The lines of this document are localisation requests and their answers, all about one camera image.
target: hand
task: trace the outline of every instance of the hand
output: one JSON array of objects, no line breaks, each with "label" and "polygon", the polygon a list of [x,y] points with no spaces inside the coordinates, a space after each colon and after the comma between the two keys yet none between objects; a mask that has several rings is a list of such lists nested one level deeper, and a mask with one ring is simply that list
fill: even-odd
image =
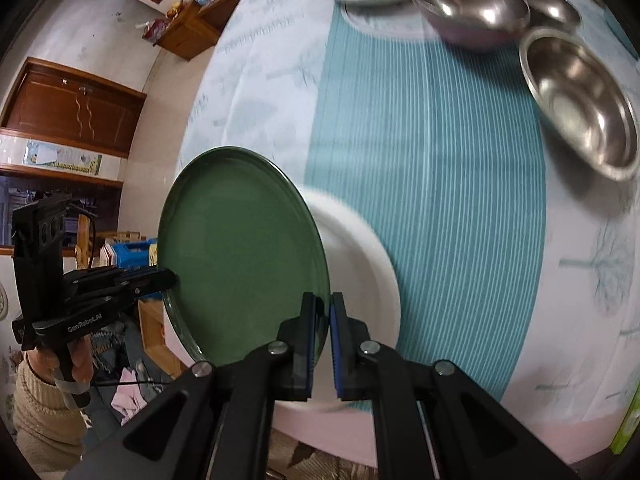
[{"label": "hand", "polygon": [[[73,378],[81,383],[88,383],[94,376],[94,362],[92,360],[91,340],[89,336],[71,343],[70,346],[71,360],[74,367],[71,370]],[[49,349],[36,348],[28,350],[26,358],[29,360],[31,369],[36,375],[47,383],[53,384],[51,372],[58,367],[58,358]]]}]

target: table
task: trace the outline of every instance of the table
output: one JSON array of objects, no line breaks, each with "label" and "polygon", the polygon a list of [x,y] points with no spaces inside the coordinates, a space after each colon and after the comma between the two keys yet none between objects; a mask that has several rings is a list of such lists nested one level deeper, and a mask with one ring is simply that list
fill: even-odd
[{"label": "table", "polygon": [[[640,110],[636,60],[592,0],[578,34]],[[567,462],[606,447],[640,380],[638,182],[540,129],[515,48],[444,47],[412,4],[241,0],[177,172],[244,146],[373,227],[401,292],[399,351],[449,358]],[[274,426],[375,464],[369,413],[277,407]]]}]

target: metal bowl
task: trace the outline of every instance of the metal bowl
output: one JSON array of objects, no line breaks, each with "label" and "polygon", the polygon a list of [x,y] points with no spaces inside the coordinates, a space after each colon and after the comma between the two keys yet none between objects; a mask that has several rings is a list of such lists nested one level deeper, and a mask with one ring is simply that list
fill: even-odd
[{"label": "metal bowl", "polygon": [[569,34],[536,28],[520,43],[529,90],[552,128],[594,170],[628,180],[638,170],[638,124],[603,64]]},{"label": "metal bowl", "polygon": [[531,27],[553,27],[575,32],[580,14],[567,0],[525,0],[531,11]]},{"label": "metal bowl", "polygon": [[413,0],[447,43],[490,50],[519,38],[529,24],[524,0]]}]

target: blue crate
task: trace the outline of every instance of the blue crate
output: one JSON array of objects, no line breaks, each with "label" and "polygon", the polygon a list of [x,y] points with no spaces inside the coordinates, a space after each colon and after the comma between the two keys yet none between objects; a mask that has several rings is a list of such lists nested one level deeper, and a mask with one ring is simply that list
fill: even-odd
[{"label": "blue crate", "polygon": [[121,269],[135,269],[137,267],[148,267],[149,246],[155,244],[157,238],[150,238],[143,242],[123,242],[113,245],[113,252],[116,253],[117,265]]}]

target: teal striped table runner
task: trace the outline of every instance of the teal striped table runner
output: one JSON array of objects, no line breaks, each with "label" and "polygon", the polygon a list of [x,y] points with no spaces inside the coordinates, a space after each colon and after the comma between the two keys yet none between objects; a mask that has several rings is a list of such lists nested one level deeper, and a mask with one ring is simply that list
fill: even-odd
[{"label": "teal striped table runner", "polygon": [[451,359],[501,398],[545,237],[542,140],[516,49],[367,36],[335,6],[305,185],[352,206],[386,247],[401,354]]}]

